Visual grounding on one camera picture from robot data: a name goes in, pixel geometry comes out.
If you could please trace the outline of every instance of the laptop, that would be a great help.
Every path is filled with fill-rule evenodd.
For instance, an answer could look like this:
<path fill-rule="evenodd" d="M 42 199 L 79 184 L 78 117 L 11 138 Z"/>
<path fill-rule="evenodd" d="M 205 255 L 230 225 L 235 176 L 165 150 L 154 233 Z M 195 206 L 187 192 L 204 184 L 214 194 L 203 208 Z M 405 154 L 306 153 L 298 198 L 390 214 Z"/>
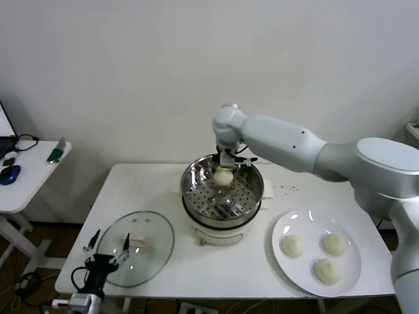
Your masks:
<path fill-rule="evenodd" d="M 0 101 L 0 158 L 12 150 L 18 142 L 18 136 Z"/>

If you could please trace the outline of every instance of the floor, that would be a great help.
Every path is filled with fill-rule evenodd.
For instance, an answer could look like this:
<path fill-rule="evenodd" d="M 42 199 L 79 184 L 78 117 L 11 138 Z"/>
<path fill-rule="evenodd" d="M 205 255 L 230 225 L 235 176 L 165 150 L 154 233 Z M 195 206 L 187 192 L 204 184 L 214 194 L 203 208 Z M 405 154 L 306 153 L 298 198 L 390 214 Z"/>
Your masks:
<path fill-rule="evenodd" d="M 32 233 L 26 233 L 26 236 L 33 244 L 40 244 L 42 239 L 49 238 L 54 239 L 47 254 L 55 257 L 66 257 L 71 250 L 71 247 L 76 240 L 76 237 L 80 229 L 76 227 L 55 227 L 55 226 L 36 226 Z M 384 234 L 383 239 L 390 249 L 397 247 L 397 237 L 393 234 Z M 0 238 L 0 253 L 7 248 L 8 243 Z M 0 271 L 0 314 L 32 314 L 40 313 L 38 307 L 29 307 L 21 302 L 18 307 L 18 300 L 15 300 L 14 311 L 10 305 L 10 302 L 16 297 L 13 289 L 5 289 L 10 287 L 13 282 L 15 273 L 18 280 L 21 272 L 25 268 L 28 262 L 28 258 L 21 252 L 14 250 L 9 256 L 5 265 Z M 38 270 L 39 275 L 42 278 L 48 276 L 54 276 L 58 273 L 52 270 Z M 48 279 L 41 283 L 41 287 L 30 297 L 26 298 L 27 303 L 36 305 L 47 301 L 51 298 L 68 298 L 67 295 L 60 295 L 54 290 L 55 278 Z M 115 300 L 118 305 L 123 303 L 123 299 Z M 259 302 L 258 300 L 243 300 L 236 304 L 228 314 L 242 314 L 249 307 Z M 326 308 L 333 307 L 340 300 L 326 300 Z M 151 299 L 147 302 L 144 298 L 132 300 L 130 307 L 130 314 L 142 314 L 144 313 L 144 307 L 147 303 L 148 314 L 176 314 L 177 307 L 180 302 L 188 302 L 191 304 L 197 304 L 205 307 L 210 307 L 219 311 L 220 314 L 225 314 L 226 310 L 237 300 L 174 300 L 174 299 Z M 52 309 L 49 306 L 43 307 L 44 311 L 48 311 L 51 314 L 67 313 L 66 310 Z M 319 313 L 317 302 L 315 300 L 269 300 L 262 304 L 253 307 L 251 310 L 246 312 L 248 314 L 282 314 L 282 313 Z M 397 304 L 397 300 L 393 296 L 384 296 L 379 298 L 373 298 L 369 303 L 363 307 L 357 309 L 351 314 L 400 314 L 401 311 Z"/>

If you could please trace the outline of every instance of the glass lid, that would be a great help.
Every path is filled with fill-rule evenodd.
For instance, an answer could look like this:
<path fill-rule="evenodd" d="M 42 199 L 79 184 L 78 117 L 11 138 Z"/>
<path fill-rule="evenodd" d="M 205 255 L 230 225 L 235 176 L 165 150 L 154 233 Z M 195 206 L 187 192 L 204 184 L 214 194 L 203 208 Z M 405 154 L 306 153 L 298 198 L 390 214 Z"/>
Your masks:
<path fill-rule="evenodd" d="M 134 287 L 156 276 L 172 255 L 175 235 L 170 222 L 154 211 L 138 211 L 112 224 L 100 239 L 98 253 L 119 255 L 130 234 L 130 256 L 107 282 Z"/>

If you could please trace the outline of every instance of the white robotic arm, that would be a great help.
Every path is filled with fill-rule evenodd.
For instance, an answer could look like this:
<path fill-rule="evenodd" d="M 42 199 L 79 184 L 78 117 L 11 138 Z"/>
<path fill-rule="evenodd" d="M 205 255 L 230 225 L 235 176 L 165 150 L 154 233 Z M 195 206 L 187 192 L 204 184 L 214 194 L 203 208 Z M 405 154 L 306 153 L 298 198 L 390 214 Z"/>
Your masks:
<path fill-rule="evenodd" d="M 392 278 L 405 314 L 419 307 L 419 150 L 388 139 L 326 143 L 310 130 L 225 105 L 213 119 L 220 166 L 234 167 L 240 143 L 257 156 L 331 182 L 349 181 L 368 213 L 391 219 L 399 236 Z"/>

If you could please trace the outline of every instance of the table leg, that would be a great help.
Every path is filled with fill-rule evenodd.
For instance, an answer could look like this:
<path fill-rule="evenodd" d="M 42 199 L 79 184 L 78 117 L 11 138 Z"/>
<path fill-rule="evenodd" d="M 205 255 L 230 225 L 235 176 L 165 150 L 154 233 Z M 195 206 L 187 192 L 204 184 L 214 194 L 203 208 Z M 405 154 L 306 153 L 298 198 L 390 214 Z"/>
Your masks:
<path fill-rule="evenodd" d="M 317 299 L 317 305 L 319 306 L 319 313 L 326 314 L 326 305 L 322 298 Z"/>
<path fill-rule="evenodd" d="M 125 298 L 122 311 L 124 313 L 128 313 L 130 311 L 130 305 L 131 305 L 131 298 Z"/>
<path fill-rule="evenodd" d="M 19 233 L 24 234 L 25 233 L 25 228 L 20 228 Z M 13 249 L 14 249 L 14 245 L 11 243 L 11 244 L 8 245 L 8 247 L 6 248 L 4 253 L 0 256 L 0 268 L 6 262 L 6 259 L 12 253 Z"/>
<path fill-rule="evenodd" d="M 50 246 L 51 240 L 43 240 L 39 247 L 36 247 L 31 241 L 23 236 L 23 232 L 21 233 L 21 231 L 16 230 L 2 216 L 0 216 L 0 236 L 3 236 L 11 245 L 14 245 L 19 251 L 22 251 L 30 258 L 30 261 L 22 274 L 35 271 L 37 268 L 60 270 L 64 265 L 65 258 L 48 258 L 45 256 L 45 252 Z"/>
<path fill-rule="evenodd" d="M 0 236 L 3 236 L 30 259 L 34 258 L 41 262 L 42 259 L 45 258 L 45 255 L 40 254 L 36 246 L 26 239 L 2 216 L 0 216 Z"/>
<path fill-rule="evenodd" d="M 26 231 L 28 232 L 33 231 L 33 226 L 29 223 L 29 221 L 27 221 L 27 219 L 25 218 L 25 216 L 23 216 L 23 214 L 17 213 L 17 214 L 10 215 L 10 217 L 14 221 L 16 221 L 19 224 L 19 226 L 25 228 Z"/>

